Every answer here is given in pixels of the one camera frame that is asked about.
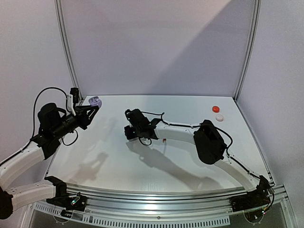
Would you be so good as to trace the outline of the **purple charging case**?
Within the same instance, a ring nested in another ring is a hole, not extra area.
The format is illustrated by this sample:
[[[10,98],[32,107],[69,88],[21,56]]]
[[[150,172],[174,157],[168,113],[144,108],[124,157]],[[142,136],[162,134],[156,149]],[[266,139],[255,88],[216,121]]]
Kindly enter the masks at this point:
[[[98,106],[98,108],[102,106],[102,100],[99,98],[99,96],[89,98],[88,102],[91,106]]]

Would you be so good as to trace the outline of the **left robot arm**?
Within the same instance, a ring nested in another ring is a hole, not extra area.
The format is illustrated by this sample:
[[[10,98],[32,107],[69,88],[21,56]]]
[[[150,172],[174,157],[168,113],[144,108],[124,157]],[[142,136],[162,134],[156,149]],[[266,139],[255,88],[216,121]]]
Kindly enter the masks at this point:
[[[54,155],[65,135],[77,128],[86,130],[98,110],[97,105],[75,106],[73,112],[67,114],[55,103],[41,108],[38,134],[30,139],[27,146],[0,163],[1,219],[7,219],[19,208],[40,200],[65,210],[85,210],[87,198],[81,193],[70,195],[66,183],[54,176],[19,187],[11,187],[11,183],[32,166]]]

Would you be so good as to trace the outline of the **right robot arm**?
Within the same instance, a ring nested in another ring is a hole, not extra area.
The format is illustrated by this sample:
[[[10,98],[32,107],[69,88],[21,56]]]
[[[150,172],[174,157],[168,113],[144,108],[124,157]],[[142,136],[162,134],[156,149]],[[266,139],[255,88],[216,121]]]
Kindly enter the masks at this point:
[[[207,165],[215,165],[239,182],[247,192],[246,203],[256,207],[264,199],[264,193],[270,188],[268,179],[245,167],[229,153],[230,144],[226,144],[221,134],[223,130],[210,120],[198,125],[169,123],[162,114],[149,120],[145,112],[139,109],[127,109],[125,117],[129,124],[124,128],[128,140],[135,138],[160,140],[169,139],[195,145],[199,160]]]

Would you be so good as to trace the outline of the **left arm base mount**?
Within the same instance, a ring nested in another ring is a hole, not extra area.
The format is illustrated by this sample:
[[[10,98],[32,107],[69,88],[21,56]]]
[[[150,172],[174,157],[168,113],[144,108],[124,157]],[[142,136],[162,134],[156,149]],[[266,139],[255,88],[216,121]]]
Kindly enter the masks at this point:
[[[46,199],[46,202],[55,206],[65,208],[66,210],[85,211],[88,197],[78,192],[77,194],[64,193],[63,195]]]

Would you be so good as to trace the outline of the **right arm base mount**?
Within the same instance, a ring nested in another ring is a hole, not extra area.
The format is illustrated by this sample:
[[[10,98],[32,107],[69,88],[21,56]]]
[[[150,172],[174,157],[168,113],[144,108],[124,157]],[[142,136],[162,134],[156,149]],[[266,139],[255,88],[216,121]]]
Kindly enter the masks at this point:
[[[270,203],[268,194],[248,192],[229,199],[233,212],[253,209]]]

